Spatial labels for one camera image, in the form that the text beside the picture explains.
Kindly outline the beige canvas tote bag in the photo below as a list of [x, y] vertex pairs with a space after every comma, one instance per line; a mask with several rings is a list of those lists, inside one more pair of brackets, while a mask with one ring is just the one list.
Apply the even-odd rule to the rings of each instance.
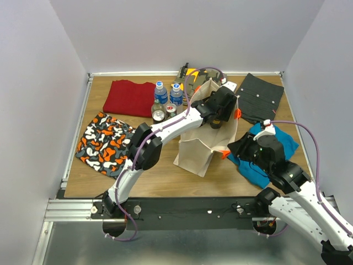
[[238, 127], [237, 109], [238, 103], [235, 104], [229, 120], [224, 121], [218, 129], [206, 124], [181, 134], [179, 153], [174, 165], [204, 177], [213, 154], [228, 151], [227, 145], [235, 141]]

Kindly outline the Pocari Sweat bottle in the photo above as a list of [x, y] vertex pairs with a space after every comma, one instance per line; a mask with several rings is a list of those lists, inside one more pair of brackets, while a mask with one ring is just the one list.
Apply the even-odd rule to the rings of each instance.
[[172, 85], [172, 89], [170, 91], [169, 96], [170, 102], [174, 105], [181, 106], [183, 103], [183, 91], [180, 88], [180, 84], [175, 83]]
[[156, 82], [154, 98], [159, 100], [162, 105], [166, 105], [168, 103], [168, 92], [162, 81]]

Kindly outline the red tab can front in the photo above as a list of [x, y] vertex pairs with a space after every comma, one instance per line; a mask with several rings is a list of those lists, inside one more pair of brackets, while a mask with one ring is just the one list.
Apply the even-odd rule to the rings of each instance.
[[177, 115], [177, 106], [173, 103], [168, 103], [165, 106], [165, 119], [168, 120]]

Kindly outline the green cap glass bottle front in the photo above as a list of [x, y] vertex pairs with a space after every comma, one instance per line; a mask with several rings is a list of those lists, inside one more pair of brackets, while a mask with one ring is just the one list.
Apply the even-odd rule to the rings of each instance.
[[165, 113], [165, 107], [164, 105], [160, 102], [158, 98], [154, 99], [154, 103], [151, 107], [151, 113], [153, 114], [156, 111], [162, 111]]

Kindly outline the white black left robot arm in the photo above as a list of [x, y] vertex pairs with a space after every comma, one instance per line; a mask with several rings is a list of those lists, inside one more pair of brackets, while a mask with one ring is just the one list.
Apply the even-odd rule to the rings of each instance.
[[229, 121], [235, 109], [237, 84], [226, 82], [209, 97], [196, 100], [181, 114], [151, 126], [140, 124], [127, 147], [127, 160], [115, 183], [103, 194], [103, 211], [110, 218], [122, 213], [122, 204], [139, 176], [159, 161], [163, 146], [189, 130], [215, 120]]

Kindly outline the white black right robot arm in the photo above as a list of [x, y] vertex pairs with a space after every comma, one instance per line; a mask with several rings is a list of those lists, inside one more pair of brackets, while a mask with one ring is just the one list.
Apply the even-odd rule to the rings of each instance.
[[275, 135], [257, 137], [248, 132], [228, 148], [233, 156], [259, 166], [276, 188], [305, 210], [296, 210], [267, 187], [253, 204], [258, 215], [278, 217], [305, 236], [321, 251], [325, 264], [352, 264], [352, 225], [319, 195], [315, 183], [299, 165], [285, 159], [284, 147]]

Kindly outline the teal blue shirt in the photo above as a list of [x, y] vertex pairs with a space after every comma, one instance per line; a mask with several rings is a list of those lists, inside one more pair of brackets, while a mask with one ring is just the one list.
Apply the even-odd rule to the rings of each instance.
[[[299, 144], [295, 142], [292, 136], [283, 132], [277, 126], [274, 127], [276, 131], [275, 135], [284, 147], [285, 157], [287, 160], [290, 160], [298, 149]], [[239, 173], [251, 184], [258, 186], [261, 189], [266, 188], [270, 184], [268, 175], [257, 165], [240, 160], [239, 158], [234, 157], [231, 153], [227, 156], [227, 158], [237, 165]]]

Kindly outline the dark grey buttoned garment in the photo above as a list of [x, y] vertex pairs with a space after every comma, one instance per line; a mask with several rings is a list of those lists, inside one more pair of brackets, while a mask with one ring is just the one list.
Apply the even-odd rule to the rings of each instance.
[[274, 120], [283, 94], [283, 86], [247, 74], [236, 92], [241, 117], [251, 124]]

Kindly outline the camouflage yellow green shorts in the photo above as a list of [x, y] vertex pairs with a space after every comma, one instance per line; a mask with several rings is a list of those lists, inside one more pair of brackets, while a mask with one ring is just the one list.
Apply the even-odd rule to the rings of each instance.
[[180, 84], [181, 90], [184, 89], [184, 83], [186, 78], [188, 81], [186, 83], [186, 92], [189, 98], [196, 92], [196, 90], [203, 85], [209, 79], [212, 79], [217, 85], [222, 85], [227, 79], [227, 75], [220, 70], [214, 68], [200, 68], [199, 70], [189, 67], [186, 63], [179, 69], [173, 84]]

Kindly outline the folded red shirt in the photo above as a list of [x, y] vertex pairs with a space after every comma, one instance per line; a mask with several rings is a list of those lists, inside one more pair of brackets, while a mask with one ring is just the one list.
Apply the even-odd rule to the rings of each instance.
[[112, 81], [103, 112], [150, 118], [155, 86], [151, 82]]

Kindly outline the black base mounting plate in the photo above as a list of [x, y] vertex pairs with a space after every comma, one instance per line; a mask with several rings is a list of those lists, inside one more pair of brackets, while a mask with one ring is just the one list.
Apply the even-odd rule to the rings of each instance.
[[93, 203], [92, 219], [111, 220], [105, 230], [257, 230], [274, 234], [279, 218], [254, 197], [129, 198], [120, 206], [104, 197]]

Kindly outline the orange black patterned shorts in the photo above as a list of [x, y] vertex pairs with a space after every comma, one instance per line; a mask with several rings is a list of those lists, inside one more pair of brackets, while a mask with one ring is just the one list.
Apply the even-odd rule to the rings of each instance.
[[127, 146], [134, 133], [131, 125], [100, 112], [84, 130], [75, 157], [95, 171], [116, 179], [127, 159]]

